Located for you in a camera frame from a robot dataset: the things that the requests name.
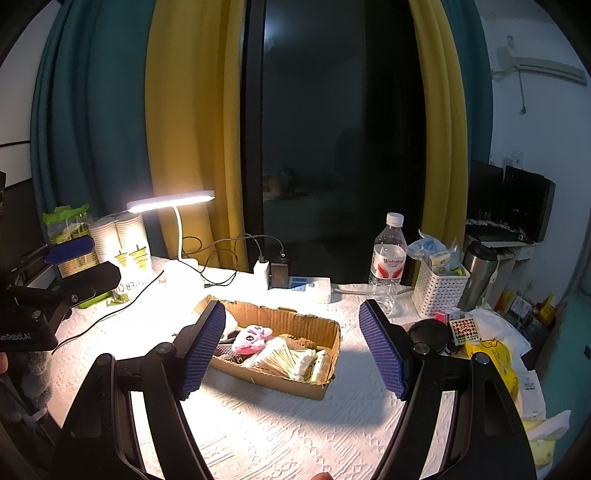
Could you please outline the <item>person's left thumb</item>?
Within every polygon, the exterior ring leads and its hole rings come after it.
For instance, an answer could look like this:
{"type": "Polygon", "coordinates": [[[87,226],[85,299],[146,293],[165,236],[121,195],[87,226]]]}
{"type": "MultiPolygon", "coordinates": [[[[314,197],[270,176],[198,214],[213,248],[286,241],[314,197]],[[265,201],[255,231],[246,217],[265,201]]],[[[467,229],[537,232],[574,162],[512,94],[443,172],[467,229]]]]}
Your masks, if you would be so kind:
{"type": "Polygon", "coordinates": [[[8,357],[5,353],[0,353],[0,374],[6,373],[8,370],[8,357]]]}

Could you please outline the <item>person's right hand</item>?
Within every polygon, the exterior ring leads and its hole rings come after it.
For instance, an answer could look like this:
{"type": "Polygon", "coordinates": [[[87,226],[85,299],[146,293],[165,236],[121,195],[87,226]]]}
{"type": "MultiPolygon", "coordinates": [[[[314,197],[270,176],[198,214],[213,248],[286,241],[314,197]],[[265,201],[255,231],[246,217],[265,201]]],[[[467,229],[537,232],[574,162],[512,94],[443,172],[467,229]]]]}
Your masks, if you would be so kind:
{"type": "Polygon", "coordinates": [[[328,472],[321,472],[312,476],[311,480],[332,480],[332,475],[328,472]]]}

